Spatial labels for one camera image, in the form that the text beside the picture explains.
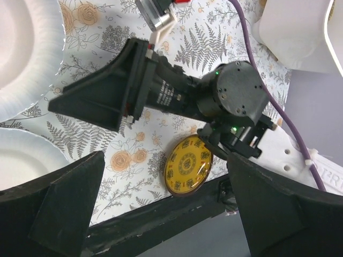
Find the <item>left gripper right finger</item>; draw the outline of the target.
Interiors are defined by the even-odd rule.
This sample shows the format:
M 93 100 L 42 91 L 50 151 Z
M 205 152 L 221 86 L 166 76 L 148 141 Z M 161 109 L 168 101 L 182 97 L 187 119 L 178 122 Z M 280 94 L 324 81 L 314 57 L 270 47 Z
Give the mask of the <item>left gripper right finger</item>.
M 251 256 L 342 256 L 342 197 L 230 153 L 229 179 Z

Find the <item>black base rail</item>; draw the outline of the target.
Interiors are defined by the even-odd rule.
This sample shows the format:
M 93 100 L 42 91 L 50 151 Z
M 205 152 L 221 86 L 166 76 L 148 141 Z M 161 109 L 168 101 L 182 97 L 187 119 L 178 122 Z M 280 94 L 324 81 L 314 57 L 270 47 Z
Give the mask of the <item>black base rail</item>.
M 170 196 L 90 227 L 82 256 L 137 256 L 225 210 L 228 175 L 205 182 L 194 194 Z

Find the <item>white scalloped plate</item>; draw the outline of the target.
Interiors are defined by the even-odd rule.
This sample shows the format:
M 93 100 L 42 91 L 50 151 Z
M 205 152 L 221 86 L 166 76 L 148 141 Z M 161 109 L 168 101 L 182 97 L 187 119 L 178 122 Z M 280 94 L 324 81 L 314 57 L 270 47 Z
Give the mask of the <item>white scalloped plate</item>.
M 16 128 L 1 128 L 1 190 L 69 164 L 64 153 L 44 137 Z
M 1 121 L 48 93 L 62 67 L 65 40 L 58 1 L 1 1 Z

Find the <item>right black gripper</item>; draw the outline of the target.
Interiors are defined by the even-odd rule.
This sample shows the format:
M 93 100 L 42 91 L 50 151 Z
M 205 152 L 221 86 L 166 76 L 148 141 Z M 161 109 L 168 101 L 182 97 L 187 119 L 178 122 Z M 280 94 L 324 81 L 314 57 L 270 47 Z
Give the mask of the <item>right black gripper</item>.
M 50 100 L 48 111 L 117 132 L 133 97 L 134 121 L 140 119 L 144 107 L 203 121 L 196 100 L 200 79 L 172 66 L 166 57 L 145 57 L 147 49 L 146 40 L 128 39 L 109 64 Z

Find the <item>white scalloped plate front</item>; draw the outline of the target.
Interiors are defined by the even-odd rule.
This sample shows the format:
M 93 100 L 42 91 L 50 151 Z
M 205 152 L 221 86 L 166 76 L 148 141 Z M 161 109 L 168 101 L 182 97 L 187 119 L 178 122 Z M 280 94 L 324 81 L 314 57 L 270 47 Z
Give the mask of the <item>white scalloped plate front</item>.
M 64 153 L 44 137 L 16 128 L 1 128 L 1 190 L 69 164 Z

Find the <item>white plastic bin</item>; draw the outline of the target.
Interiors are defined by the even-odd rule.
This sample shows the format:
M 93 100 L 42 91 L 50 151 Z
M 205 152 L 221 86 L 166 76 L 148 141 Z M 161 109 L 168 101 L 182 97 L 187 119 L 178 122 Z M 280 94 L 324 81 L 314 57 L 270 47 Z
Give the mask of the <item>white plastic bin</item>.
M 342 1 L 267 1 L 252 34 L 288 69 L 342 75 Z

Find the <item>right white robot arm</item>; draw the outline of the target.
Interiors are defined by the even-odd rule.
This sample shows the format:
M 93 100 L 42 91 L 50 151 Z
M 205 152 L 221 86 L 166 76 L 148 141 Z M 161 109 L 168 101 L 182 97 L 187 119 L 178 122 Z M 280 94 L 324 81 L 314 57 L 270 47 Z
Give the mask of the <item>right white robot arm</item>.
M 312 187 L 342 195 L 342 167 L 307 151 L 263 114 L 269 97 L 256 69 L 246 61 L 220 64 L 198 79 L 140 39 L 129 39 L 119 55 L 98 71 L 64 88 L 50 112 L 118 131 L 122 119 L 137 121 L 145 107 L 204 122 L 198 136 L 226 160 L 235 193 L 257 182 L 263 170 L 290 191 Z

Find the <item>white scalloped plate back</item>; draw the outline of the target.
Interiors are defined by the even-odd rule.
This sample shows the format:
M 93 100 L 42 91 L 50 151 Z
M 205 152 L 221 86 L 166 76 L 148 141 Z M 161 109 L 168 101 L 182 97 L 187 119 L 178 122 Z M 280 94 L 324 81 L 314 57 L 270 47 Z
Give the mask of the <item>white scalloped plate back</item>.
M 65 40 L 58 1 L 1 1 L 1 121 L 48 93 L 62 67 Z

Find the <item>yellow brown patterned plate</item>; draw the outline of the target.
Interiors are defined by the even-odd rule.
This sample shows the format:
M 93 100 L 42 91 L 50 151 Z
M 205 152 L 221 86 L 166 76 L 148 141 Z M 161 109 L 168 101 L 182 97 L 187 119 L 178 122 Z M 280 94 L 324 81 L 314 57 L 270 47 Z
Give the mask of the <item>yellow brown patterned plate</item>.
M 164 182 L 175 197 L 195 193 L 206 181 L 213 163 L 213 154 L 201 138 L 190 135 L 181 140 L 167 158 Z

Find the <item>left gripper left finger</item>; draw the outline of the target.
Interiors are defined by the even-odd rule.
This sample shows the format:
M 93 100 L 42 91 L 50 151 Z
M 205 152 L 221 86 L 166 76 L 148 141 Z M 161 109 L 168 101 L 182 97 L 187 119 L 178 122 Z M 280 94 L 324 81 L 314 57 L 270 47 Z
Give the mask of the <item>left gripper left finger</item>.
M 80 256 L 105 169 L 102 151 L 1 191 L 1 256 Z

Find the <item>floral patterned table mat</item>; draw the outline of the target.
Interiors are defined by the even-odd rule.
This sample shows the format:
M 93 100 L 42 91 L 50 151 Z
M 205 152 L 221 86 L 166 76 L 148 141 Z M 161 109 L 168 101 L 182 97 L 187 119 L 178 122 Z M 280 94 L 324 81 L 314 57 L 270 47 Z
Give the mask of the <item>floral patterned table mat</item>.
M 72 161 L 101 150 L 106 166 L 93 210 L 97 224 L 169 196 L 163 171 L 169 152 L 195 134 L 202 122 L 146 108 L 118 132 L 49 113 L 47 103 L 68 84 L 108 64 L 130 37 L 150 29 L 134 1 L 60 1 L 66 43 L 56 82 L 35 106 L 2 127 L 24 129 L 54 143 Z M 248 58 L 237 12 L 228 1 L 191 1 L 175 9 L 178 23 L 157 47 L 194 77 L 217 65 Z

